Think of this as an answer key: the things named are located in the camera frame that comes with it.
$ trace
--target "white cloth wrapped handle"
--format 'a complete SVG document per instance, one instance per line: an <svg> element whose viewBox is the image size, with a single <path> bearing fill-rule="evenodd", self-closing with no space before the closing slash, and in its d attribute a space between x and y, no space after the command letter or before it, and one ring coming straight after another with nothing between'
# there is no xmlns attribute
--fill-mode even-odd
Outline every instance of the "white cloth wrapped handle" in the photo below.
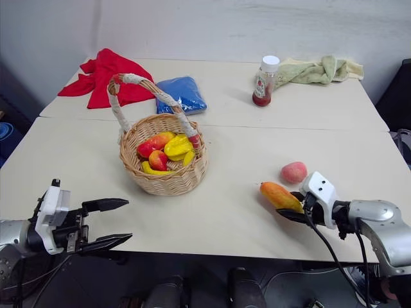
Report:
<svg viewBox="0 0 411 308"><path fill-rule="evenodd" d="M119 92L119 84L123 83L134 83L140 85L151 93L155 95L156 98L165 102L168 106L171 107L175 116L179 119L184 133L186 133L188 139L193 144L194 149L198 152L201 148L200 135L198 132L190 125L183 109L177 101L175 101L169 94L163 92L158 88L154 83L152 83L147 78L138 76L136 74L116 74L109 81L109 86L107 90L109 92L109 101L113 111L113 114L116 116L118 123L121 127L121 134L123 132L128 132L131 129L131 124L127 121L124 114L121 111L120 104L118 102L117 93Z"/></svg>

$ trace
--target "ketchup bottle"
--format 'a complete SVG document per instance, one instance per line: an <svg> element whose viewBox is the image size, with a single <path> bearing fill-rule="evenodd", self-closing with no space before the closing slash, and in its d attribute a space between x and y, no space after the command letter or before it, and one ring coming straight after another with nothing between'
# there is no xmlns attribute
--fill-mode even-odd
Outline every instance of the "ketchup bottle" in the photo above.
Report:
<svg viewBox="0 0 411 308"><path fill-rule="evenodd" d="M274 88L275 77L280 59L276 56L264 56L257 73L256 88L252 94L252 101L257 106L267 106L271 102L271 93Z"/></svg>

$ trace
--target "light green towel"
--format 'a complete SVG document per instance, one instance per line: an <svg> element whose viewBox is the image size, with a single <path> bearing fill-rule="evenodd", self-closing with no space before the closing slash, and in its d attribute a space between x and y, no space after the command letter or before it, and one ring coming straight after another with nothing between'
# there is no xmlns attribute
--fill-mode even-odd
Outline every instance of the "light green towel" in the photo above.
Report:
<svg viewBox="0 0 411 308"><path fill-rule="evenodd" d="M288 82L326 85L332 81L344 81L348 78L362 80L363 77L362 65L349 60L337 60L334 56L323 56L319 63L289 58L280 64L275 88Z"/></svg>

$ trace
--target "white bottle cap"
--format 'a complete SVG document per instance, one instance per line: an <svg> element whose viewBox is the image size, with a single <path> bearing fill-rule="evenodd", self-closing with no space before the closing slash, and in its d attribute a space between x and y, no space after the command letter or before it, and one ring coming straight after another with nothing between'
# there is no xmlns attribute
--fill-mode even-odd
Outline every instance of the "white bottle cap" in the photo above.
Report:
<svg viewBox="0 0 411 308"><path fill-rule="evenodd" d="M276 56L264 56L261 61L261 70L267 73L275 73L278 70L280 59Z"/></svg>

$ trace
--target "blue bag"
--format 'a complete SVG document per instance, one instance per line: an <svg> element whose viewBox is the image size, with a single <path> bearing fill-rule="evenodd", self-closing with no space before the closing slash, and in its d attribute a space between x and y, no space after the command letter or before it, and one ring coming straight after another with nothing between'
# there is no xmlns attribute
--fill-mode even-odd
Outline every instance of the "blue bag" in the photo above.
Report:
<svg viewBox="0 0 411 308"><path fill-rule="evenodd" d="M197 114L207 109L207 105L198 91L195 80L189 76L160 81L157 83L157 86L178 101L187 115ZM171 107L158 98L155 100L155 104L157 105L158 114L173 113Z"/></svg>

